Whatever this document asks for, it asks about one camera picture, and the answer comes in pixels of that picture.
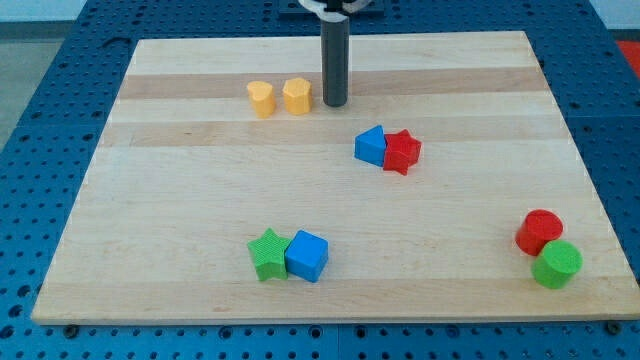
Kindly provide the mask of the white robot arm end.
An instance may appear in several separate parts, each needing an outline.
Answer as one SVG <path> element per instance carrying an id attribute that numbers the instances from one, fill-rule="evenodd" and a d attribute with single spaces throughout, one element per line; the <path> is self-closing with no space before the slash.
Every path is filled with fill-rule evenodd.
<path id="1" fill-rule="evenodd" d="M 314 13 L 321 21 L 338 23 L 367 7 L 372 0 L 298 0 L 304 9 Z"/>

